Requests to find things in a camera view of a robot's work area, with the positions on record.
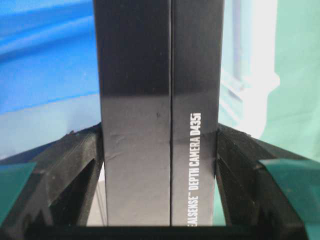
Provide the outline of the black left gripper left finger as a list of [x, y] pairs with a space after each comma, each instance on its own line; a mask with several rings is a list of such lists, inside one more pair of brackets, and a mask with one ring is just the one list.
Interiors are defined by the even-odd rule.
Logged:
[[85, 226], [102, 164], [100, 124], [1, 160], [1, 239], [36, 239], [49, 227]]

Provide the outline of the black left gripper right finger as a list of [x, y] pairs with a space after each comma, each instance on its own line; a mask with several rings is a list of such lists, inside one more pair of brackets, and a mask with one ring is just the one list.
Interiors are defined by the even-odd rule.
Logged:
[[221, 240], [317, 240], [320, 164], [220, 124]]

